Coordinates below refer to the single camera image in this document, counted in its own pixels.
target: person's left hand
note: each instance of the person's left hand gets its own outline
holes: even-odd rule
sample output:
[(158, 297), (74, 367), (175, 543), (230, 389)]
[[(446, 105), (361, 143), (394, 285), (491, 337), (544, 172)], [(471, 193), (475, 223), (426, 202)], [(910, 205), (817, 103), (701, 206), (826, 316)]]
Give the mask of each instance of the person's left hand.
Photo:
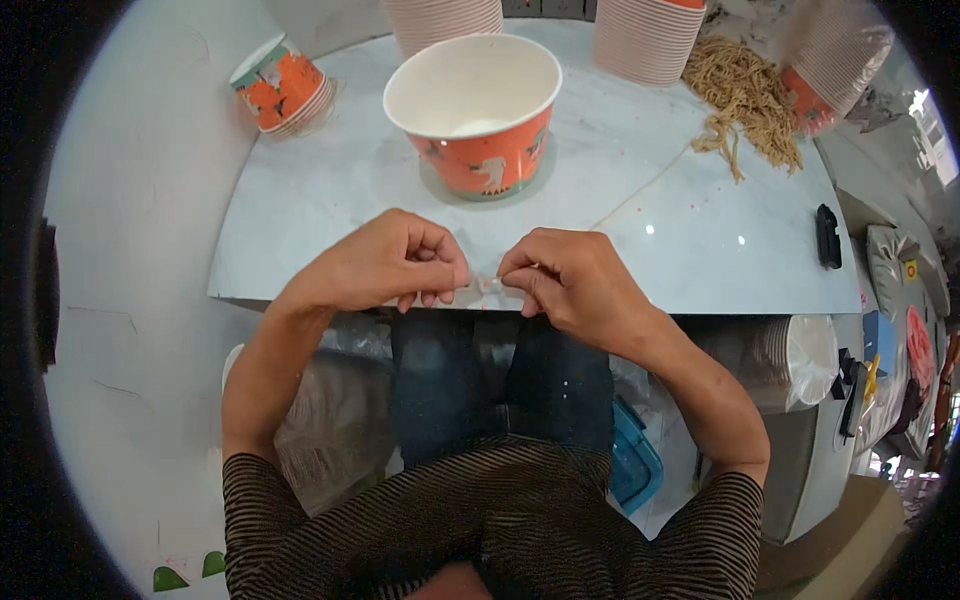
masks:
[(467, 259), (449, 230), (391, 208), (315, 258), (277, 300), (295, 310), (365, 310), (398, 298), (405, 313), (418, 292), (426, 307), (437, 299), (450, 304), (469, 281)]

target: striped shirt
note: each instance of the striped shirt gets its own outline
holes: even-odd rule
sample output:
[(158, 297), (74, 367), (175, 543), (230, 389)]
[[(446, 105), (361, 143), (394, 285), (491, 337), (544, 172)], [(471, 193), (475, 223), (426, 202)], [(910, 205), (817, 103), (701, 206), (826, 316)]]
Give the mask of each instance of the striped shirt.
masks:
[(224, 464), (234, 598), (400, 598), (471, 562), (496, 597), (749, 598), (763, 495), (704, 487), (647, 540), (606, 501), (610, 454), (507, 436), (403, 471), (310, 518), (267, 461)]

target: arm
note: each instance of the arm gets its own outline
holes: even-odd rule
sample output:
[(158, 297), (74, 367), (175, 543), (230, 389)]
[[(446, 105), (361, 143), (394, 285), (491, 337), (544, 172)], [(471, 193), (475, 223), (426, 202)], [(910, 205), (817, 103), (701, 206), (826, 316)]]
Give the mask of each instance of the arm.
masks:
[(524, 316), (546, 312), (561, 331), (659, 377), (714, 471), (763, 485), (770, 444), (750, 397), (650, 303), (606, 235), (534, 229), (507, 252), (498, 275), (527, 292)]
[(249, 452), (278, 466), (274, 435), (300, 374), (337, 310), (364, 310), (399, 298), (406, 312), (418, 291), (425, 306), (453, 302), (469, 284), (453, 235), (392, 209), (360, 227), (300, 271), (270, 305), (224, 389), (224, 460)]

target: orange paper bucket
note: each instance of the orange paper bucket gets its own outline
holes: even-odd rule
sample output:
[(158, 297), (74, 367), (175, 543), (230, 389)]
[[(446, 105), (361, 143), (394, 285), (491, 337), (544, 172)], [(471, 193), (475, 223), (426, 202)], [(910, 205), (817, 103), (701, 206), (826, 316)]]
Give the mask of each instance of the orange paper bucket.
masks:
[(491, 200), (536, 175), (562, 82), (560, 63), (534, 41), (457, 37), (404, 62), (383, 106), (447, 189)]
[(265, 132), (310, 101), (324, 84), (324, 74), (284, 34), (247, 57), (229, 82)]
[(814, 136), (831, 127), (836, 121), (836, 110), (820, 97), (792, 67), (783, 69), (781, 76), (783, 85), (797, 96), (797, 103), (793, 106), (796, 116), (797, 131)]
[(685, 9), (694, 9), (699, 11), (704, 7), (704, 0), (663, 0), (666, 4), (675, 4)]

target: jeans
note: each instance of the jeans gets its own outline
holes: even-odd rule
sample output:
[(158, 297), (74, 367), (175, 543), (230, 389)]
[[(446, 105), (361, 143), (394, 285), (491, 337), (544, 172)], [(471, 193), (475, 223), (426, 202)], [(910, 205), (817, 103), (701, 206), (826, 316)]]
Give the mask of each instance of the jeans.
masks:
[(394, 431), (404, 465), (454, 454), (471, 438), (507, 433), (609, 452), (610, 357), (544, 316), (523, 320), (503, 391), (490, 393), (473, 344), (476, 313), (411, 309), (394, 322)]

